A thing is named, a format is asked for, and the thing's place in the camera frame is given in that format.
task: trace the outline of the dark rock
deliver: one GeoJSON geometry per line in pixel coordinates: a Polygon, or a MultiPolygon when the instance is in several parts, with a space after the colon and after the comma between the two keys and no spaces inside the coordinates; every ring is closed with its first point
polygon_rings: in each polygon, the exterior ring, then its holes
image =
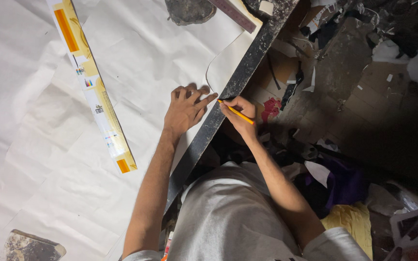
{"type": "Polygon", "coordinates": [[[216,14],[208,0],[165,0],[170,18],[178,26],[202,24],[216,14]]]}

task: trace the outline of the cluttered floor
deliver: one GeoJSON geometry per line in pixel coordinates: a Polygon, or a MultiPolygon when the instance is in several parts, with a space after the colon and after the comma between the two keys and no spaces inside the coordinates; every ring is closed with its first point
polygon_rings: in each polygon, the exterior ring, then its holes
{"type": "MultiPolygon", "coordinates": [[[[418,1],[300,1],[242,96],[326,228],[347,228],[372,260],[418,244],[404,237],[418,226],[418,1]]],[[[252,161],[244,145],[224,122],[193,180],[252,161]]]]}

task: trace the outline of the hand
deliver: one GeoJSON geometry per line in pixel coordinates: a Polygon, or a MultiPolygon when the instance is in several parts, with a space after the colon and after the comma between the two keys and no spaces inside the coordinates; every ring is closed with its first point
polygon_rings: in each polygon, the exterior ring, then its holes
{"type": "Polygon", "coordinates": [[[171,105],[164,117],[164,130],[172,137],[180,138],[189,128],[195,126],[206,112],[206,105],[217,97],[217,93],[199,100],[206,89],[197,90],[194,86],[178,87],[171,92],[171,105]]]}
{"type": "Polygon", "coordinates": [[[228,106],[233,107],[235,110],[244,114],[250,119],[254,119],[256,116],[256,106],[248,102],[245,98],[241,96],[236,96],[231,101],[223,101],[220,103],[220,109],[222,113],[227,116],[229,121],[233,124],[235,129],[241,134],[244,141],[246,143],[252,142],[257,140],[257,133],[256,133],[256,123],[250,124],[240,116],[236,115],[232,112],[228,106]]]}

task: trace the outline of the person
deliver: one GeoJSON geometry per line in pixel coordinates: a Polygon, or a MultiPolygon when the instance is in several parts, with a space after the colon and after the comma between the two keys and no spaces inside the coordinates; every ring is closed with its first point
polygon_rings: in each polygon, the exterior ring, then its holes
{"type": "MultiPolygon", "coordinates": [[[[217,97],[192,86],[171,93],[156,152],[139,189],[125,235],[123,261],[159,261],[159,233],[169,176],[180,136],[197,124],[217,97]]],[[[169,261],[369,260],[344,228],[325,231],[304,197],[257,138],[255,106],[238,96],[220,103],[257,164],[228,162],[201,176],[182,195],[169,261]]]]}

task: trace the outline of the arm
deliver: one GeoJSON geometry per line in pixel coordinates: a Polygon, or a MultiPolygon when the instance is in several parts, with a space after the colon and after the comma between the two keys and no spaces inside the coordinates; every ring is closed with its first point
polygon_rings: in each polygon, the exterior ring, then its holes
{"type": "Polygon", "coordinates": [[[164,129],[138,191],[125,234],[122,259],[141,250],[158,250],[175,149],[180,136],[201,120],[206,105],[217,97],[215,93],[198,102],[201,94],[208,93],[192,86],[178,87],[171,93],[164,129]]]}
{"type": "Polygon", "coordinates": [[[293,233],[299,246],[304,249],[311,240],[324,232],[325,228],[305,198],[283,175],[280,167],[259,142],[255,125],[249,124],[234,114],[227,105],[234,107],[249,118],[255,117],[255,106],[240,96],[220,104],[222,112],[251,149],[280,216],[293,233]]]}

